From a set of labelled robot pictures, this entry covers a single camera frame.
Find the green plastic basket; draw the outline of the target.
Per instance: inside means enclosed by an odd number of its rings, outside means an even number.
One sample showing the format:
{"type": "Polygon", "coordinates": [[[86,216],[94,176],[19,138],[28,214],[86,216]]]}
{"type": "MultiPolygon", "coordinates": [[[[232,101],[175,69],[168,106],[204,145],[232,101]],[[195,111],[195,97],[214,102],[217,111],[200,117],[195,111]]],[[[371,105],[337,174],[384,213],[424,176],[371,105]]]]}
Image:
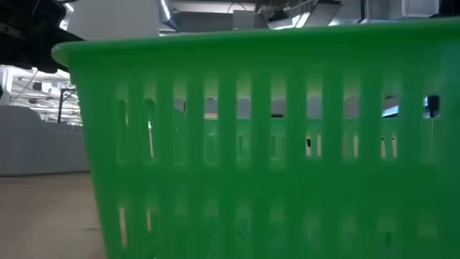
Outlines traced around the green plastic basket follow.
{"type": "Polygon", "coordinates": [[[52,57],[107,259],[460,259],[460,17],[52,57]]]}

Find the white ceiling light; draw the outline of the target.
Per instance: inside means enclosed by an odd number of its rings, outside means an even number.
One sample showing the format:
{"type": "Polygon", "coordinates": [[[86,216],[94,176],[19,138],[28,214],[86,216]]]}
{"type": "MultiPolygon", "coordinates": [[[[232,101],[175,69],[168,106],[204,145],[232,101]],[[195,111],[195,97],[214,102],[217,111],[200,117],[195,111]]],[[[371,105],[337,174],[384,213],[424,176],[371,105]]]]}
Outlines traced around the white ceiling light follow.
{"type": "Polygon", "coordinates": [[[292,29],[292,28],[302,28],[307,22],[310,12],[299,14],[292,18],[281,19],[275,22],[269,22],[267,26],[270,29],[292,29]]]}

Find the grey ventilation duct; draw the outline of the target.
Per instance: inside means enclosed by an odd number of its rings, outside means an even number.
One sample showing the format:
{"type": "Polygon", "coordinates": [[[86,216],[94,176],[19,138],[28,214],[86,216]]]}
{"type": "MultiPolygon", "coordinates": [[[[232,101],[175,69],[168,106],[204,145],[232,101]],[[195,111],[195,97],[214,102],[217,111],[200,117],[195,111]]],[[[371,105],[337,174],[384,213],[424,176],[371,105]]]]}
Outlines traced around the grey ventilation duct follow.
{"type": "Polygon", "coordinates": [[[204,33],[232,30],[268,29],[268,23],[253,11],[230,13],[178,12],[172,21],[179,32],[204,33]]]}

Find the black metal stand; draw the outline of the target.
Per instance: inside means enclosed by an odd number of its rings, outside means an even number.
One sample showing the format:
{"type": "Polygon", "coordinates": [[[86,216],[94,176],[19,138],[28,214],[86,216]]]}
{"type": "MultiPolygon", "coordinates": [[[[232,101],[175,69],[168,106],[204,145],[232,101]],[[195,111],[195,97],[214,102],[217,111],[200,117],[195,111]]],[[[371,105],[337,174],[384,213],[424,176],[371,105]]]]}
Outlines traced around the black metal stand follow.
{"type": "Polygon", "coordinates": [[[64,102],[71,97],[77,91],[76,88],[61,88],[60,90],[60,100],[57,113],[57,122],[62,122],[62,113],[63,113],[63,104],[64,102]]]}

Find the grey partition panel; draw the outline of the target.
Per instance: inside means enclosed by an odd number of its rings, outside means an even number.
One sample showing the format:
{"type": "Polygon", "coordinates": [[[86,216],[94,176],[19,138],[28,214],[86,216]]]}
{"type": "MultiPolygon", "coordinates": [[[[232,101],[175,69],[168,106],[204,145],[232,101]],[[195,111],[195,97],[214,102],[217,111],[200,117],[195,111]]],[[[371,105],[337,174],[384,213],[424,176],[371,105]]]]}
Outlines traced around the grey partition panel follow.
{"type": "Polygon", "coordinates": [[[88,170],[81,126],[44,122],[30,108],[0,105],[0,176],[88,170]]]}

